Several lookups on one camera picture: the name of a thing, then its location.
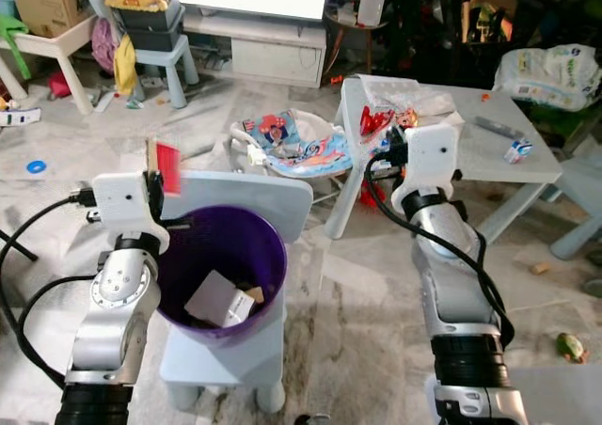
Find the white cabinet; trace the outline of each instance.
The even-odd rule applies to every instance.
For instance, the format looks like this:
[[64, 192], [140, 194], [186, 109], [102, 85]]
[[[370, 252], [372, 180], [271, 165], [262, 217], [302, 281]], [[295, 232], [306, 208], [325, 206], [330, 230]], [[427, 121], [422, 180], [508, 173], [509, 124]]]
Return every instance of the white cabinet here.
[[320, 87], [326, 32], [319, 23], [290, 22], [257, 16], [219, 13], [202, 17], [187, 12], [184, 31], [230, 37], [232, 62], [220, 71], [201, 69], [216, 77], [240, 77], [300, 87]]

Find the blue toy ring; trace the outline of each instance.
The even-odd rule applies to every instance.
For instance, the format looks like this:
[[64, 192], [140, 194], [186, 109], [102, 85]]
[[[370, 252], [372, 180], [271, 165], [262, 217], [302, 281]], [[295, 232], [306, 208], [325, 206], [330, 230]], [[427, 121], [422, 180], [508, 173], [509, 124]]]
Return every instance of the blue toy ring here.
[[27, 165], [27, 171], [31, 174], [41, 173], [44, 169], [46, 169], [46, 164], [42, 160], [34, 160]]

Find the small wooden block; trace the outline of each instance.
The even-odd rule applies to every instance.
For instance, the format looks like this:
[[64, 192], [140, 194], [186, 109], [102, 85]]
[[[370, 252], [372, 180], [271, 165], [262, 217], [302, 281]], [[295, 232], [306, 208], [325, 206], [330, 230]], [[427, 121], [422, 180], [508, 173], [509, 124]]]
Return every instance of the small wooden block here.
[[543, 273], [548, 272], [551, 268], [552, 268], [552, 266], [549, 263], [541, 262], [541, 263], [536, 263], [535, 265], [532, 265], [529, 270], [534, 275], [542, 275]]
[[255, 300], [255, 303], [257, 303], [258, 305], [262, 304], [265, 301], [265, 299], [263, 298], [263, 291], [261, 290], [261, 287], [254, 287], [253, 289], [249, 289], [245, 293], [251, 298], [253, 298]]

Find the white box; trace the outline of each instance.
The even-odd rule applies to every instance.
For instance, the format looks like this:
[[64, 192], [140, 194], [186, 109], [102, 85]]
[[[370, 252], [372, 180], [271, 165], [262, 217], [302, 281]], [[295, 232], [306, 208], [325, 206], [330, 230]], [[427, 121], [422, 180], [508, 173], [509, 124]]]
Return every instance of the white box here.
[[369, 27], [379, 25], [380, 17], [383, 14], [383, 5], [385, 5], [385, 0], [359, 0], [357, 23]]
[[227, 328], [244, 322], [254, 303], [253, 298], [212, 270], [184, 309], [199, 320]]

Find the cardboard box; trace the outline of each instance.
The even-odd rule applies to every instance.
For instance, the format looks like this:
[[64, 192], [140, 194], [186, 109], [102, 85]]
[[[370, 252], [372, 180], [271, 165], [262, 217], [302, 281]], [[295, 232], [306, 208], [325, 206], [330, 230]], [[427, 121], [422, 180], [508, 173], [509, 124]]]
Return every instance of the cardboard box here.
[[88, 0], [15, 0], [34, 35], [55, 38], [93, 14]]

